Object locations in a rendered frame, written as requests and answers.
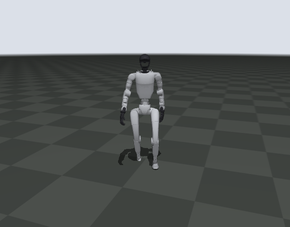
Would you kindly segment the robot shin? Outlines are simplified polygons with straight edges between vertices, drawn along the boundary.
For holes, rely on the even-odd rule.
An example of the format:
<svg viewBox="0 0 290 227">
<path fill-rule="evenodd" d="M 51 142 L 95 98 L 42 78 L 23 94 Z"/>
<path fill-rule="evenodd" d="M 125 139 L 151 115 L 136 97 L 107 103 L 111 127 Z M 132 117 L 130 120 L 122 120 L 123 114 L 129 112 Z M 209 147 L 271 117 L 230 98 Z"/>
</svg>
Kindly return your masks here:
<svg viewBox="0 0 290 227">
<path fill-rule="evenodd" d="M 134 141 L 134 147 L 135 147 L 135 152 L 137 154 L 137 157 L 140 157 L 140 151 L 141 151 L 140 142 Z"/>
<path fill-rule="evenodd" d="M 152 145 L 152 152 L 153 152 L 153 157 L 154 157 L 154 161 L 157 161 L 157 155 L 159 152 L 159 141 L 157 141 L 157 143 L 155 143 L 154 145 Z"/>
</svg>

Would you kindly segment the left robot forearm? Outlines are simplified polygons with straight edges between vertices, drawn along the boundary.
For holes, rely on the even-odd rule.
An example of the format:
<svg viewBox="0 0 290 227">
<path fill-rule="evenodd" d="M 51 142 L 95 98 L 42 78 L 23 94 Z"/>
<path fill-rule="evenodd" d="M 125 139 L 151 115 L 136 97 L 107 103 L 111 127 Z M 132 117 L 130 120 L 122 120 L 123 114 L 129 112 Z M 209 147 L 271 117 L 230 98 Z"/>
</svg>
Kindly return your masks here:
<svg viewBox="0 0 290 227">
<path fill-rule="evenodd" d="M 160 107 L 163 107 L 163 110 L 165 109 L 165 106 L 164 106 L 164 91 L 162 89 L 162 95 L 158 96 L 159 98 L 159 105 Z"/>
</svg>

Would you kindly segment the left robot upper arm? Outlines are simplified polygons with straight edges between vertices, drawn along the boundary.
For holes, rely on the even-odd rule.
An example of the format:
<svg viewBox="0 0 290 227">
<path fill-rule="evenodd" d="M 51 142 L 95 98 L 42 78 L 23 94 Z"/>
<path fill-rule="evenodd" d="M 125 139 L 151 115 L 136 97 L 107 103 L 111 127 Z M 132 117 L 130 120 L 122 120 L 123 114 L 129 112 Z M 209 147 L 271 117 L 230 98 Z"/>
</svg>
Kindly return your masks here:
<svg viewBox="0 0 290 227">
<path fill-rule="evenodd" d="M 156 84 L 158 89 L 157 91 L 157 95 L 162 95 L 162 77 L 160 75 L 159 72 L 154 72 L 154 78 L 156 79 Z"/>
</svg>

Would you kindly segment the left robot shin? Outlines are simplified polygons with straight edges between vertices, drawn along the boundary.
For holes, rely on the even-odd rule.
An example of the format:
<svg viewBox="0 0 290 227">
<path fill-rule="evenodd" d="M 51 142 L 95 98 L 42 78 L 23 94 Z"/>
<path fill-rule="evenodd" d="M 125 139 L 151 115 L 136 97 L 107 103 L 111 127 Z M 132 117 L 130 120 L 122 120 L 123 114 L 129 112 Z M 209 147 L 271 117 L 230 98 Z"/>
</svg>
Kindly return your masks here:
<svg viewBox="0 0 290 227">
<path fill-rule="evenodd" d="M 153 157 L 154 157 L 154 161 L 157 161 L 157 155 L 159 152 L 159 141 L 157 141 L 157 143 L 155 143 L 154 145 L 152 145 L 152 152 L 153 152 Z"/>
</svg>

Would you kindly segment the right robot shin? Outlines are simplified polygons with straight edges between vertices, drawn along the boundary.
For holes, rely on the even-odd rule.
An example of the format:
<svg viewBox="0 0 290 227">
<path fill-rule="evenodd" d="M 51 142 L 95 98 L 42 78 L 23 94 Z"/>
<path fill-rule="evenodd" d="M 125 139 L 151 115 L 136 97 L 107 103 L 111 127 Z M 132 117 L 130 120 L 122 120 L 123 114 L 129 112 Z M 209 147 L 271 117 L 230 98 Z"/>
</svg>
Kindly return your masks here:
<svg viewBox="0 0 290 227">
<path fill-rule="evenodd" d="M 141 151 L 140 142 L 134 141 L 134 147 L 135 147 L 135 152 L 137 154 L 137 157 L 140 157 L 140 151 Z"/>
</svg>

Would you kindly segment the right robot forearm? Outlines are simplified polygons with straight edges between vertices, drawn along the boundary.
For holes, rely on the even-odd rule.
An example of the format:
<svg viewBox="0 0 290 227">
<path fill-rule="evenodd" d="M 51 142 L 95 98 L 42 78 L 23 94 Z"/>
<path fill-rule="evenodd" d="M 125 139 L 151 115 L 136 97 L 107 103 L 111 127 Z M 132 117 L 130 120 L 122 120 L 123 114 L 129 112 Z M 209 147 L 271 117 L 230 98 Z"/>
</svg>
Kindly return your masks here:
<svg viewBox="0 0 290 227">
<path fill-rule="evenodd" d="M 128 97 L 125 96 L 125 93 L 126 93 L 126 90 L 125 90 L 124 93 L 123 93 L 123 98 L 122 98 L 123 100 L 122 100 L 122 108 L 121 108 L 121 111 L 122 111 L 123 107 L 125 107 L 126 110 L 127 110 Z"/>
</svg>

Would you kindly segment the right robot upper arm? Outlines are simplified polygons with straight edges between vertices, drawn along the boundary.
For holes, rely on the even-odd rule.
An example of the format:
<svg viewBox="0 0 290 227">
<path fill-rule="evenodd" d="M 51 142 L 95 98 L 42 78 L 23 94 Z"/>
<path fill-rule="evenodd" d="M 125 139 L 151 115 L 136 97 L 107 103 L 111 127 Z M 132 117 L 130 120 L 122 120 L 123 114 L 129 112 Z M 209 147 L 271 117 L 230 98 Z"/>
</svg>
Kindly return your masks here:
<svg viewBox="0 0 290 227">
<path fill-rule="evenodd" d="M 130 91 L 130 89 L 131 89 L 131 86 L 132 86 L 132 84 L 133 84 L 133 80 L 135 79 L 135 76 L 136 76 L 136 73 L 131 73 L 131 74 L 129 74 L 129 76 L 128 76 L 128 79 L 127 79 L 127 82 L 126 82 L 126 93 L 125 93 L 125 96 L 130 96 L 131 95 L 131 91 Z"/>
</svg>

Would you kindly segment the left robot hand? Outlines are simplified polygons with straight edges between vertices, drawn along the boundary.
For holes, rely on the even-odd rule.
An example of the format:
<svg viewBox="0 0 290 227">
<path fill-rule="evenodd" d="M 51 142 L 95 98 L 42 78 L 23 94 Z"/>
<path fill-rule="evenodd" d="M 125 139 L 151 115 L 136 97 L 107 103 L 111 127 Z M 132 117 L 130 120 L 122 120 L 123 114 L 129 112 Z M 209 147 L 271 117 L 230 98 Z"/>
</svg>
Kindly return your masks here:
<svg viewBox="0 0 290 227">
<path fill-rule="evenodd" d="M 161 116 L 160 116 L 160 118 L 159 118 L 159 123 L 163 120 L 163 117 L 164 117 L 164 112 L 165 112 L 165 110 L 163 110 L 163 107 L 160 107 L 160 112 L 161 112 Z"/>
</svg>

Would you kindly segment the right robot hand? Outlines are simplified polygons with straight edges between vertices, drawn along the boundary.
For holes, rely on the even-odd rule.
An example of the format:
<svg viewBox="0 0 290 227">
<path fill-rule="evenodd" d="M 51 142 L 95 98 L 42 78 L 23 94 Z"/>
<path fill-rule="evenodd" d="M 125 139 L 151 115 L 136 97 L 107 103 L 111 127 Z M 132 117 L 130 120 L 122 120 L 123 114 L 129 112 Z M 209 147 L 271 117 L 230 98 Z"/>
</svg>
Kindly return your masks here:
<svg viewBox="0 0 290 227">
<path fill-rule="evenodd" d="M 126 108 L 123 107 L 122 111 L 121 111 L 121 114 L 120 114 L 120 124 L 121 125 L 125 125 L 125 123 L 123 122 L 123 119 L 125 120 L 124 118 L 124 114 L 126 113 Z"/>
</svg>

